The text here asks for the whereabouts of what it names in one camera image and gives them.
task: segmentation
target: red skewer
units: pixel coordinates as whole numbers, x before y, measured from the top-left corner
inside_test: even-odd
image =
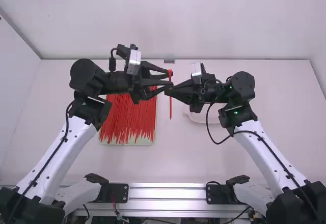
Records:
[[[171,81],[172,70],[168,70],[169,72],[169,81]],[[170,97],[170,119],[172,119],[172,97]]]

